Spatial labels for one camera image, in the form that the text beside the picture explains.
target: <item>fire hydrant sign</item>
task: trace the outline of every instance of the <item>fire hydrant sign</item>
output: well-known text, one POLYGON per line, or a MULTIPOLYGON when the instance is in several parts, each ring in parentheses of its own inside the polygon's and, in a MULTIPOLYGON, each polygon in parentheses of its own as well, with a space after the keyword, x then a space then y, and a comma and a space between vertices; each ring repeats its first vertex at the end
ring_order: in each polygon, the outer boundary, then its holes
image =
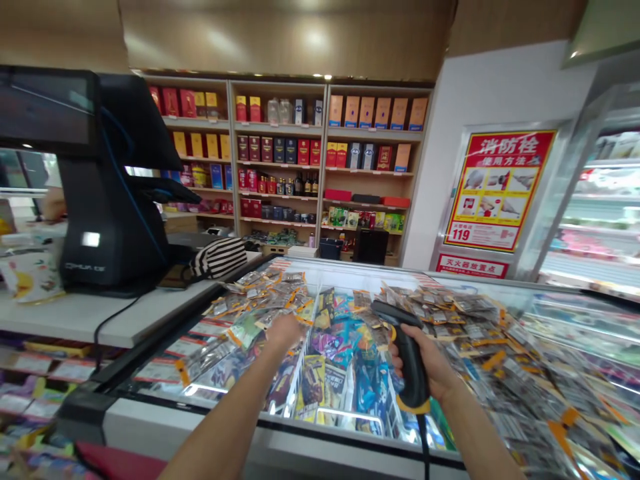
POLYGON ((457 255, 440 255, 436 271, 461 273, 474 277, 503 279, 509 266, 506 263, 470 259, 457 255))
POLYGON ((512 253, 555 134, 472 134, 444 244, 512 253))

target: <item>customer display screen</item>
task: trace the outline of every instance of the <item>customer display screen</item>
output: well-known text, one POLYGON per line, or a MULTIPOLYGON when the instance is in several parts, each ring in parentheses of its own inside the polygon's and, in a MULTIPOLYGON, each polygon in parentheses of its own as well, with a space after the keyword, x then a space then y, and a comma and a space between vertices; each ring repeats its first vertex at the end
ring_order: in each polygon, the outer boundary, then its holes
POLYGON ((0 146, 88 152, 96 82, 84 71, 0 67, 0 146))

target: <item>store shelf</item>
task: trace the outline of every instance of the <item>store shelf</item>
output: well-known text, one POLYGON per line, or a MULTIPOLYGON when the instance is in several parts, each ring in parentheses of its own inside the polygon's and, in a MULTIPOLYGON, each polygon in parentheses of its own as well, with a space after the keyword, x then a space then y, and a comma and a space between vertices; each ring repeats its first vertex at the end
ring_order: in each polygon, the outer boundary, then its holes
POLYGON ((204 158, 204 157, 180 157, 180 160, 184 160, 184 161, 201 161, 201 162, 207 162, 207 163, 231 163, 231 160, 225 160, 225 159, 210 159, 210 158, 204 158))
POLYGON ((345 127, 328 127, 327 136, 329 138, 372 140, 372 141, 392 141, 392 142, 421 142, 424 139, 424 131, 406 130, 377 130, 377 129, 357 129, 345 127))
POLYGON ((245 197, 267 197, 267 198, 282 198, 285 200, 302 200, 302 201, 318 201, 317 197, 300 197, 298 195, 278 195, 276 193, 256 193, 241 191, 240 195, 245 197))
POLYGON ((328 172, 334 173, 351 173, 354 175, 384 175, 386 177, 413 177, 411 172, 392 172, 382 170, 359 170, 359 169, 343 169, 338 167, 327 167, 328 172))
POLYGON ((253 217, 240 217, 240 220, 248 221, 248 222, 260 222, 260 223, 272 223, 274 225, 286 225, 289 227, 298 227, 298 228, 315 228, 315 223, 298 223, 298 222, 286 222, 284 220, 265 220, 258 219, 253 217))
POLYGON ((278 135, 304 135, 309 137, 319 137, 322 135, 322 127, 314 125, 280 125, 277 123, 257 123, 257 122, 236 122, 234 125, 236 132, 258 133, 278 136, 278 135))
POLYGON ((316 165, 294 165, 292 163, 273 163, 273 162, 252 162, 252 161, 238 161, 238 165, 254 165, 264 168, 282 168, 292 170, 320 170, 316 165))
POLYGON ((345 207, 355 207, 355 208, 367 208, 372 210, 408 210, 406 208, 400 207, 389 207, 388 205, 382 205, 380 203, 362 203, 362 202, 352 202, 352 201, 340 201, 340 200, 331 200, 324 199, 324 203, 332 203, 334 205, 343 205, 345 207))
POLYGON ((192 119, 184 117, 162 117, 165 121, 165 125, 172 129, 197 129, 197 130, 213 130, 213 131, 228 131, 228 120, 205 120, 205 119, 192 119))
MULTIPOLYGON (((332 225, 322 225, 321 228, 322 230, 357 231, 357 229, 352 229, 350 227, 334 227, 332 225)), ((390 235, 402 235, 403 233, 404 232, 389 231, 390 235)))

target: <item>cash register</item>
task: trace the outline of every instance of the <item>cash register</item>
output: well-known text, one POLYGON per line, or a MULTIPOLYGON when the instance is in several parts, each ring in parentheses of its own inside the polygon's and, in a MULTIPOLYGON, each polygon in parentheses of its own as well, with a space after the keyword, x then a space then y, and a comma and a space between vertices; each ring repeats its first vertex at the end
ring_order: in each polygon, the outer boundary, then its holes
POLYGON ((142 78, 0 65, 0 147, 57 156, 67 291, 137 297, 175 263, 154 202, 201 199, 172 179, 126 172, 182 170, 142 78))

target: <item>white wall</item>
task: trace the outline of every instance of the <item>white wall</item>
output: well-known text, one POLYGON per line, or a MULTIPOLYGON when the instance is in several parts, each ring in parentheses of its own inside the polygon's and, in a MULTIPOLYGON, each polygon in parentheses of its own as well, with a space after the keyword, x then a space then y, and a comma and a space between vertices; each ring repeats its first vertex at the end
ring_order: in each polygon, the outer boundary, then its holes
POLYGON ((566 41, 554 41, 445 60, 413 194, 404 267, 429 269, 465 125, 568 119, 579 113, 597 65, 560 70, 566 47, 566 41))

